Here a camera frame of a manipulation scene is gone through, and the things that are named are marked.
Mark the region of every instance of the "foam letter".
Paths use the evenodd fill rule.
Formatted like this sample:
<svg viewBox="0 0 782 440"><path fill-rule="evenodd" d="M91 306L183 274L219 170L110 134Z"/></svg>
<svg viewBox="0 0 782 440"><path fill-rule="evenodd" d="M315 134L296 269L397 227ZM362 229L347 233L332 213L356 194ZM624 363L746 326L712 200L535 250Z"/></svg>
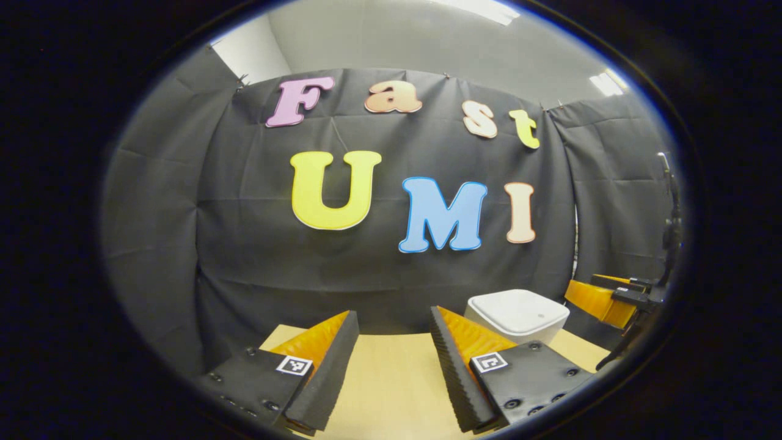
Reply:
<svg viewBox="0 0 782 440"><path fill-rule="evenodd" d="M529 243L535 240L529 209L529 198L535 190L526 183L508 183L505 185L505 192L511 196L511 230L508 231L508 241Z"/></svg>
<svg viewBox="0 0 782 440"><path fill-rule="evenodd" d="M491 120L494 113L486 104L464 101L461 104L461 109L467 115L463 121L468 132L489 139L497 135L497 125Z"/></svg>
<svg viewBox="0 0 782 440"><path fill-rule="evenodd" d="M509 115L516 120L516 132L524 145L529 148L539 147L540 141L533 138L533 128L537 128L537 124L532 119L529 119L527 112L524 110L513 110Z"/></svg>
<svg viewBox="0 0 782 440"><path fill-rule="evenodd" d="M281 127L283 125L296 125L304 121L304 115L299 113L299 104L304 104L304 108L312 110L317 104L317 99L321 97L321 88L330 90L334 87L334 78L308 78L296 81L285 81L280 83L282 94L277 101L277 108L274 114L266 121L267 127Z"/></svg>
<svg viewBox="0 0 782 440"><path fill-rule="evenodd" d="M293 214L315 229L348 229L361 223L369 213L372 199L372 172L382 160L374 151L351 151L344 161L350 164L350 198L340 208L323 205L323 174L334 157L325 151L307 151L291 157L296 169L291 204Z"/></svg>
<svg viewBox="0 0 782 440"><path fill-rule="evenodd" d="M423 252L429 249L424 238L424 228L429 226L429 235L437 249L443 249L450 234L456 228L456 236L450 241L454 251L469 251L481 246L478 227L481 218L481 203L486 195L486 186L477 182L465 182L456 193L454 201L446 207L443 194L437 182L427 177L411 177L402 182L410 194L410 218L407 222L407 238L399 243L404 253Z"/></svg>
<svg viewBox="0 0 782 440"><path fill-rule="evenodd" d="M413 113L424 106L424 103L415 97L415 86L406 81L379 82L371 86L369 92L373 95L364 101L364 107L372 113L388 113L394 110Z"/></svg>

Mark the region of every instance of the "white lid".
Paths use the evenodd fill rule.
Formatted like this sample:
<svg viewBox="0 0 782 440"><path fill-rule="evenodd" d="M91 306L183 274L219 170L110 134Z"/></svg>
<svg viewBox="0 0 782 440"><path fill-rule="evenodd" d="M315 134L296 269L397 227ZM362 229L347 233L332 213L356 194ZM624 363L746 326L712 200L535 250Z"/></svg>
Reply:
<svg viewBox="0 0 782 440"><path fill-rule="evenodd" d="M498 330L515 336L535 333L570 313L564 305L522 289L479 295L468 303Z"/></svg>

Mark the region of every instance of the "letter m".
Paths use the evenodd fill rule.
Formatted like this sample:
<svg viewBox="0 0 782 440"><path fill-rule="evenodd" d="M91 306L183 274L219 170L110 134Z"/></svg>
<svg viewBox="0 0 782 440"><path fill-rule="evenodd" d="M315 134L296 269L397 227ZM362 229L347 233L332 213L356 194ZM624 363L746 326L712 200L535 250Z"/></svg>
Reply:
<svg viewBox="0 0 782 440"><path fill-rule="evenodd" d="M435 247L443 249L456 228L456 236L450 241L455 251L469 251L481 246L478 227L481 218L481 204L486 195L486 186L477 182L465 182L459 188L450 206L445 205L443 194L437 182L426 177L411 177L402 182L410 194L410 219L407 222L407 238L399 243L404 253L423 252L429 249L424 238L424 229Z"/></svg>

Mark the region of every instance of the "white box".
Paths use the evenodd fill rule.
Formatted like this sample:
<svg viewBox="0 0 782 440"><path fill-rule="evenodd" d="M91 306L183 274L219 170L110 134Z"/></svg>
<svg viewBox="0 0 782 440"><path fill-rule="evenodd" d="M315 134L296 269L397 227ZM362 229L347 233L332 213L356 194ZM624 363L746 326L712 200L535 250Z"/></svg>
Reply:
<svg viewBox="0 0 782 440"><path fill-rule="evenodd" d="M465 311L465 318L518 344L551 343L568 315L570 310L564 305L522 289L472 297Z"/></svg>

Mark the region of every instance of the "yellow letter u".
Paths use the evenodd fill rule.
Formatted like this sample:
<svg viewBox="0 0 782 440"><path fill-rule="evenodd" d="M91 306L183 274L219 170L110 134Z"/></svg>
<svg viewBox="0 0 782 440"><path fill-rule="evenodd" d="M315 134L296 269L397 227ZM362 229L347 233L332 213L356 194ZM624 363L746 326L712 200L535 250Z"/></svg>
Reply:
<svg viewBox="0 0 782 440"><path fill-rule="evenodd" d="M293 214L302 223L315 229L348 229L369 213L372 198L372 172L382 160L374 151L350 151L344 161L350 165L350 198L343 207L323 205L323 175L334 160L325 151L307 151L291 157L296 169L293 176L291 203Z"/></svg>

